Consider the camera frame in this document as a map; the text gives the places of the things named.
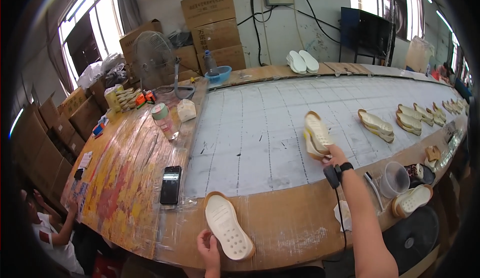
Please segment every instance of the smartphone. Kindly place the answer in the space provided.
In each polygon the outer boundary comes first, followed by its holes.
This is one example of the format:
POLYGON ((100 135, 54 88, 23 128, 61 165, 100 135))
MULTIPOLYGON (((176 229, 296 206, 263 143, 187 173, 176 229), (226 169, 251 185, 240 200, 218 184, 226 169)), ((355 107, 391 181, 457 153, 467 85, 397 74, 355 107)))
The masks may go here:
POLYGON ((163 173, 162 191, 160 192, 161 204, 178 204, 181 178, 182 167, 165 167, 165 171, 163 173))

